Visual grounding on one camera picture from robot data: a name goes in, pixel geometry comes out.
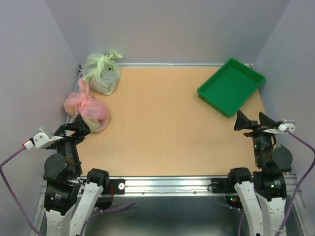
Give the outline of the pink plastic bag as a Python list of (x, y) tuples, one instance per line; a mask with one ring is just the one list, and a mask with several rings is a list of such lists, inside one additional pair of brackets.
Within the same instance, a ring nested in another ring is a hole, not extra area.
[(109, 110), (101, 100), (89, 95), (89, 84), (82, 78), (78, 80), (78, 87), (80, 92), (71, 92), (64, 101), (65, 112), (72, 117), (81, 115), (93, 133), (105, 129), (110, 119)]

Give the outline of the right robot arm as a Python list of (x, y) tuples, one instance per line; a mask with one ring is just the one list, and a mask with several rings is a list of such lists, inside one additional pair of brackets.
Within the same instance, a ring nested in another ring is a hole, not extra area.
[(235, 131), (246, 129), (245, 137), (252, 139), (255, 165), (258, 172), (247, 168), (231, 169), (227, 188), (241, 200), (252, 236), (286, 235), (285, 203), (287, 189), (284, 173), (291, 171), (291, 152), (276, 145), (276, 135), (295, 130), (295, 121), (274, 121), (259, 113), (259, 121), (248, 119), (237, 112)]

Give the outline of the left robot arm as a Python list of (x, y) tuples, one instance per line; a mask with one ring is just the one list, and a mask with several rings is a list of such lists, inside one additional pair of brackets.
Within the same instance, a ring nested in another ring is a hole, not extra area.
[(83, 183), (75, 183), (83, 173), (76, 146), (90, 132), (82, 116), (77, 115), (55, 131), (59, 139), (47, 147), (56, 151), (44, 163), (48, 236), (83, 236), (99, 196), (109, 190), (109, 173), (105, 170), (93, 168)]

